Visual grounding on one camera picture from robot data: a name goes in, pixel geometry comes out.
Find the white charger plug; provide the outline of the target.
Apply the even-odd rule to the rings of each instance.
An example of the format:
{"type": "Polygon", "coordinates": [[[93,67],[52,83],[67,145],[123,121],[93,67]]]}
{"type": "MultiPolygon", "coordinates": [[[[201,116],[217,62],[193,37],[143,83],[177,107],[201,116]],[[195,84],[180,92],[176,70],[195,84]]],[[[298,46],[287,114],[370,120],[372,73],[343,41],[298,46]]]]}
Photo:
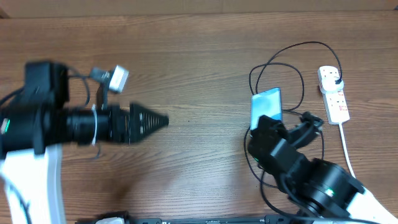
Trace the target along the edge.
{"type": "Polygon", "coordinates": [[[323,94],[336,93],[344,88],[343,80],[334,80],[334,78],[321,78],[320,91],[323,94]]]}

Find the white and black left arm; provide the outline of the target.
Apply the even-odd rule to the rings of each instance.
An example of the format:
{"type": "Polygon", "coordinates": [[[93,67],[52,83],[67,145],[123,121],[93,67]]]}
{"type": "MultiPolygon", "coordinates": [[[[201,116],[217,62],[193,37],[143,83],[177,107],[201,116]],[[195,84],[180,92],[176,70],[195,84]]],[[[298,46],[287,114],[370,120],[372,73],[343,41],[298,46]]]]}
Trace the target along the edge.
{"type": "Polygon", "coordinates": [[[26,63],[24,86],[1,100],[1,180],[14,223],[65,223],[63,144],[134,144],[169,124],[138,103],[128,110],[108,103],[128,75],[121,66],[92,68],[82,80],[99,83],[97,102],[68,108],[69,80],[79,72],[51,60],[26,63]]]}

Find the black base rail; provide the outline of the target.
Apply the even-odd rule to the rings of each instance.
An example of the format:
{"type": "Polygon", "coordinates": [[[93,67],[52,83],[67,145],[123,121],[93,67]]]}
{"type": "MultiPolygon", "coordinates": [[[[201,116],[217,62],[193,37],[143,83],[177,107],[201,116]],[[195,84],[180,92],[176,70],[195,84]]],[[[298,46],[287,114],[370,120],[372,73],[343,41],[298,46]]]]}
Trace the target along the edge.
{"type": "Polygon", "coordinates": [[[266,215],[264,217],[235,217],[235,218],[137,218],[127,211],[109,212],[93,218],[81,218],[75,224],[95,223],[126,223],[126,224],[291,224],[290,218],[282,215],[266,215]]]}

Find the blue screen smartphone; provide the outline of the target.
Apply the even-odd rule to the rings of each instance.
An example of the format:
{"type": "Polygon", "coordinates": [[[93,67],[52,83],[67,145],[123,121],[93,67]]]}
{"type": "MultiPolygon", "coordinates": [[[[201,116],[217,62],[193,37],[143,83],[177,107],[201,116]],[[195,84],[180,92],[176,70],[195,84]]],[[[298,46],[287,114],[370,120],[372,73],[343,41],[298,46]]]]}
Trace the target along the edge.
{"type": "Polygon", "coordinates": [[[259,118],[263,115],[282,121],[282,98],[279,87],[252,96],[250,130],[258,127],[259,118]]]}

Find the white power strip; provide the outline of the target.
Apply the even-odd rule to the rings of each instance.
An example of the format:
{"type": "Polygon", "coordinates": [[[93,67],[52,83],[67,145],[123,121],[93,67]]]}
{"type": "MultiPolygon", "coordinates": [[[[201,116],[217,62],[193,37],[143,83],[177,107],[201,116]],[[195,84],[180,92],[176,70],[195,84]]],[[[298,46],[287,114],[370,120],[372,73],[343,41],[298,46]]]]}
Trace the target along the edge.
{"type": "MultiPolygon", "coordinates": [[[[325,65],[318,69],[319,86],[321,78],[340,78],[336,67],[325,65]]],[[[322,94],[329,124],[343,124],[350,119],[343,89],[336,93],[322,94]]]]}

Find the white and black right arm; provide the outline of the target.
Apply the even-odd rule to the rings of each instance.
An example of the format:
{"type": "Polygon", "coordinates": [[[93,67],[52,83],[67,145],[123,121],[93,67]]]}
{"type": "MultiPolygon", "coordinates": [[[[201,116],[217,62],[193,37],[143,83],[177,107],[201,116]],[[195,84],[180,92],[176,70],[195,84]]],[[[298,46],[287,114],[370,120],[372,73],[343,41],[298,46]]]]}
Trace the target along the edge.
{"type": "Polygon", "coordinates": [[[296,223],[397,223],[375,196],[338,164],[307,159],[298,151],[322,131],[323,120],[309,112],[300,125],[287,129],[283,122],[262,115],[251,130],[248,153],[277,188],[299,207],[297,214],[270,208],[296,223]]]}

